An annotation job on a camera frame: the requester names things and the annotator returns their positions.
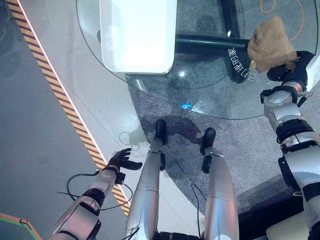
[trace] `white floor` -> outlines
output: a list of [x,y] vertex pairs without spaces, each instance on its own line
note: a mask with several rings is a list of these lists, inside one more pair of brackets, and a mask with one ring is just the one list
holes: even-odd
[[[144,162],[149,143],[128,86],[109,73],[90,52],[78,24],[76,1],[20,1],[58,77],[105,159],[130,146],[131,160]],[[125,183],[134,190],[140,171],[125,173]],[[123,190],[128,197],[130,192],[126,188]],[[160,173],[159,209],[159,231],[198,234],[197,209],[165,171]],[[202,230],[203,222],[204,216],[200,214]]]

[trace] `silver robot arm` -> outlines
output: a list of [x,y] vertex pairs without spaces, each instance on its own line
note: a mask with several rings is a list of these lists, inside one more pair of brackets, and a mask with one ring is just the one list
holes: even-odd
[[100,227],[99,214],[107,194],[114,184],[122,184],[125,174],[120,167],[138,170],[142,163],[128,161],[131,148],[118,151],[95,181],[65,211],[56,223],[53,235],[47,240],[94,240]]
[[280,67],[268,77],[281,86],[261,93],[264,115],[277,135],[283,157],[280,169],[287,185],[303,193],[303,208],[310,238],[318,239],[320,229],[320,135],[301,115],[299,107],[311,96],[320,78],[320,56],[299,52],[294,72]]

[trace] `wire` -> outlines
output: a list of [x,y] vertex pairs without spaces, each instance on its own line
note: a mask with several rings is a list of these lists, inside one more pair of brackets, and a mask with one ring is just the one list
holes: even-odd
[[271,13],[273,10],[275,10],[276,5],[277,5],[277,0],[274,0],[274,1],[273,1],[273,6],[272,6],[272,8],[271,8],[269,11],[264,11],[263,4],[264,4],[264,0],[260,0],[260,9],[261,9],[261,12],[263,12],[264,14],[269,14],[269,13]]
[[130,240],[138,231],[139,231],[140,227],[138,227],[133,233],[131,233],[130,235],[122,238],[121,240],[125,240],[125,239],[128,239]]
[[70,184],[70,182],[71,182],[72,179],[74,179],[74,178],[76,178],[76,177],[80,177],[80,176],[93,177],[93,176],[98,175],[98,173],[99,173],[99,170],[97,169],[97,170],[95,171],[95,173],[93,173],[93,174],[89,174],[89,173],[79,173],[79,174],[75,174],[75,175],[73,175],[72,177],[70,177],[70,178],[66,181],[66,184],[65,184],[66,192],[69,194],[70,198],[71,198],[73,201],[76,200],[76,199],[74,198],[74,195],[72,195],[72,194],[70,193],[70,188],[69,188],[69,184]]
[[65,194],[65,195],[69,195],[69,196],[73,196],[73,197],[77,197],[77,198],[80,197],[80,196],[78,196],[78,195],[73,195],[73,194],[69,194],[69,193],[67,193],[67,192],[62,192],[62,191],[56,191],[56,193],[57,193],[57,194]]
[[119,205],[116,205],[116,206],[111,206],[111,207],[108,207],[108,208],[105,208],[105,209],[101,209],[101,211],[105,211],[105,210],[110,210],[110,209],[114,209],[114,208],[117,208],[117,207],[120,207],[120,206],[123,206],[125,204],[127,204],[128,202],[130,202],[130,200],[132,199],[133,195],[134,195],[134,192],[132,191],[132,189],[127,185],[127,184],[123,184],[125,185],[131,192],[131,196],[130,198],[128,199],[128,201],[122,203],[122,204],[119,204]]
[[197,218],[197,223],[198,223],[198,234],[199,234],[199,238],[201,238],[201,234],[200,234],[200,223],[199,223],[199,199],[198,199],[198,196],[193,188],[193,183],[190,184],[191,186],[191,189],[192,189],[192,192],[196,198],[196,204],[197,204],[197,207],[196,207],[196,218]]
[[[301,9],[301,17],[302,17],[302,20],[301,20],[301,25],[300,25],[300,28],[299,28],[299,31],[297,32],[297,34],[291,38],[289,41],[292,43],[294,42],[297,37],[299,37],[302,29],[304,28],[304,25],[305,25],[305,12],[304,12],[304,7],[302,6],[301,2],[299,0],[296,0],[296,2],[299,4],[299,7]],[[277,5],[277,0],[274,0],[273,2],[273,6],[272,8],[269,10],[269,11],[265,11],[264,8],[263,8],[263,4],[264,4],[264,0],[260,0],[260,10],[261,12],[263,12],[264,14],[269,14],[271,13],[275,8],[276,8],[276,5]]]
[[[79,173],[79,174],[75,174],[75,175],[73,175],[72,177],[70,177],[70,178],[66,181],[65,188],[66,188],[66,191],[67,191],[67,192],[57,191],[57,193],[69,195],[70,198],[71,198],[73,201],[75,201],[76,199],[75,199],[74,197],[79,198],[79,196],[71,194],[71,192],[70,192],[70,187],[69,187],[69,184],[70,184],[71,180],[74,179],[74,178],[76,178],[76,177],[80,177],[80,176],[93,177],[93,176],[96,176],[99,172],[100,172],[99,170],[96,170],[95,173],[93,173],[93,174],[89,174],[89,173]],[[116,205],[116,206],[111,206],[111,207],[104,208],[104,209],[100,209],[101,211],[106,211],[106,210],[114,209],[114,208],[117,208],[117,207],[121,207],[121,206],[127,204],[128,202],[130,202],[130,200],[132,199],[132,197],[133,197],[133,195],[134,195],[134,192],[132,191],[132,189],[131,189],[127,184],[123,184],[123,185],[125,185],[125,186],[129,189],[129,191],[131,192],[130,198],[129,198],[126,202],[124,202],[124,203],[122,203],[122,204],[119,204],[119,205]]]

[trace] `crumpled paper bag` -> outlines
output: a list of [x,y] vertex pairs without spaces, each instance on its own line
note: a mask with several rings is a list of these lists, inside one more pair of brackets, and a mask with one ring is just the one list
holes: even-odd
[[256,68],[259,73],[283,64],[294,70],[295,62],[298,61],[297,52],[278,16],[266,19],[255,28],[247,52],[251,60],[249,69]]

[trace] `round glass tabletop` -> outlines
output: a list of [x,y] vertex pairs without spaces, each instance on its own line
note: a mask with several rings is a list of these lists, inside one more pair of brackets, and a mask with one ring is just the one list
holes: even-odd
[[[83,37],[104,66],[99,0],[77,0]],[[255,28],[282,18],[296,51],[316,53],[318,16],[314,0],[178,0],[173,66],[166,74],[114,75],[164,101],[223,119],[261,116],[260,93],[278,86],[266,73],[249,71],[247,45]]]

